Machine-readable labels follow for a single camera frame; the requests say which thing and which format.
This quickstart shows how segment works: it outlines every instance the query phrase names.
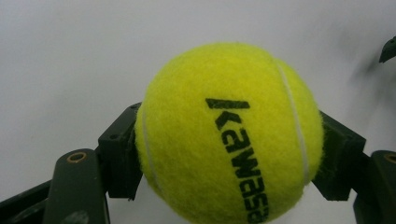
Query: ball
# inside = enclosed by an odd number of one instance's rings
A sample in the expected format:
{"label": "ball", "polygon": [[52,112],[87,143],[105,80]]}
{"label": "ball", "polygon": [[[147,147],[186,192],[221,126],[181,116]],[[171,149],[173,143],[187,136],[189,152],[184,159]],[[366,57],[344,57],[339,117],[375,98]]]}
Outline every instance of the ball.
{"label": "ball", "polygon": [[322,157],[317,104],[266,50],[214,43],[148,85],[135,143],[155,192],[191,223],[263,223],[302,197]]}

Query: white surface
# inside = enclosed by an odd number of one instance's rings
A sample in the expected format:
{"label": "white surface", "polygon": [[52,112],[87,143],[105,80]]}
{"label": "white surface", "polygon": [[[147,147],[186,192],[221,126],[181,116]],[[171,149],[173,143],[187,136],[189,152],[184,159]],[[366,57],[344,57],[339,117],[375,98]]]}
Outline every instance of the white surface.
{"label": "white surface", "polygon": [[[366,69],[396,35],[395,11],[394,0],[0,1],[0,201],[51,179],[64,153],[95,148],[168,60],[216,41],[270,50],[367,154],[395,150],[396,59]],[[311,185],[273,223],[356,223],[354,197],[326,202]],[[146,180],[109,209],[112,223],[187,223]]]}

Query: black object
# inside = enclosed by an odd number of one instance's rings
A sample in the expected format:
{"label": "black object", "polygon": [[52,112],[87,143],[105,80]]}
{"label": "black object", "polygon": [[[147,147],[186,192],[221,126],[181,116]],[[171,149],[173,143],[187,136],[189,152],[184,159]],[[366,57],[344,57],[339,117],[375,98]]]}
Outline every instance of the black object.
{"label": "black object", "polygon": [[381,56],[379,57],[379,62],[384,63],[387,60],[396,56],[396,36],[389,40],[384,48],[382,48]]}
{"label": "black object", "polygon": [[[134,199],[142,177],[134,146],[140,104],[129,106],[100,136],[99,147],[62,156],[51,181],[0,203],[0,224],[109,223],[110,198]],[[365,139],[322,113],[325,157],[313,181],[323,197],[345,201],[351,189],[358,224],[396,223],[396,153],[362,150]]]}

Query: fuzzy yellow felt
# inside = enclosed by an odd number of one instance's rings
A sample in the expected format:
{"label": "fuzzy yellow felt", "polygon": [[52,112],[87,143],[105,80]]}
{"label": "fuzzy yellow felt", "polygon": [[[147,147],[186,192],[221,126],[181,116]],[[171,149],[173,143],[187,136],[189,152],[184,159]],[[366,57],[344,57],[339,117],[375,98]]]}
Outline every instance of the fuzzy yellow felt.
{"label": "fuzzy yellow felt", "polygon": [[285,63],[242,43],[191,49],[148,86],[135,125],[143,173],[192,223],[262,223],[291,209],[322,156],[321,117]]}

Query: white backdrop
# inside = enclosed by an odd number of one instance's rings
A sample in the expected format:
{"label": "white backdrop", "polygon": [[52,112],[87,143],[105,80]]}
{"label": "white backdrop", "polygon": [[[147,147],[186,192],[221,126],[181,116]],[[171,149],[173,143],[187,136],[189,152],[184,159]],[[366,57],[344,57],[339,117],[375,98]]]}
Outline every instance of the white backdrop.
{"label": "white backdrop", "polygon": [[[0,201],[51,179],[64,153],[96,148],[168,60],[217,41],[268,49],[367,154],[396,150],[396,59],[376,63],[395,11],[394,0],[0,1]],[[273,223],[356,223],[355,196],[326,202],[310,185]],[[145,179],[109,210],[115,224],[187,223]]]}

